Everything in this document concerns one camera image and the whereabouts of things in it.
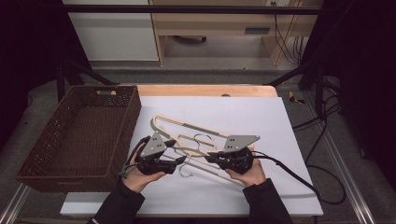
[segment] white table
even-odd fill
[[[255,149],[282,161],[297,175],[312,183],[304,166],[290,121],[278,97],[189,97],[141,96],[140,113],[131,148],[153,131],[149,121],[164,114],[220,132],[255,134],[262,139]],[[262,160],[267,177],[272,178],[283,203],[292,216],[321,216],[323,211],[315,194],[276,166]],[[242,187],[198,169],[185,166],[183,177],[178,169],[149,184],[146,200],[138,212],[141,217],[241,217],[248,215]],[[97,212],[108,193],[69,193],[61,214],[74,217]]]

